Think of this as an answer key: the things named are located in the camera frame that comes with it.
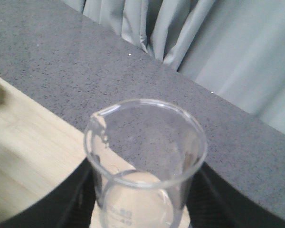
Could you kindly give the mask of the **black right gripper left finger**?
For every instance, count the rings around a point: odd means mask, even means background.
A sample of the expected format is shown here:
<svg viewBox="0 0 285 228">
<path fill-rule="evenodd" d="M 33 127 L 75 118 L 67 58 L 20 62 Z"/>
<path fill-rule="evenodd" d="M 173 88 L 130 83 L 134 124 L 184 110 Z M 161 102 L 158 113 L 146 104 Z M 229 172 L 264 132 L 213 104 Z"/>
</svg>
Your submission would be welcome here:
<svg viewBox="0 0 285 228">
<path fill-rule="evenodd" d="M 88 228 L 95 200 L 92 167 L 84 159 L 58 187 L 0 228 Z"/>
</svg>

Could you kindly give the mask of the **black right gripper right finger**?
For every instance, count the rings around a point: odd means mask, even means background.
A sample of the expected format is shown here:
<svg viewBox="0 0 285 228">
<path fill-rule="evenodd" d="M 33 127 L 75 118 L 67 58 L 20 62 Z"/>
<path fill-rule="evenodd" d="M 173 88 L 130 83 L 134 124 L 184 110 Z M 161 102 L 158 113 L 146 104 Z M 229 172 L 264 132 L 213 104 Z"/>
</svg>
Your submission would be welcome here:
<svg viewBox="0 0 285 228">
<path fill-rule="evenodd" d="M 285 220 L 245 197 L 206 163 L 194 175 L 186 206 L 194 228 L 285 228 Z"/>
</svg>

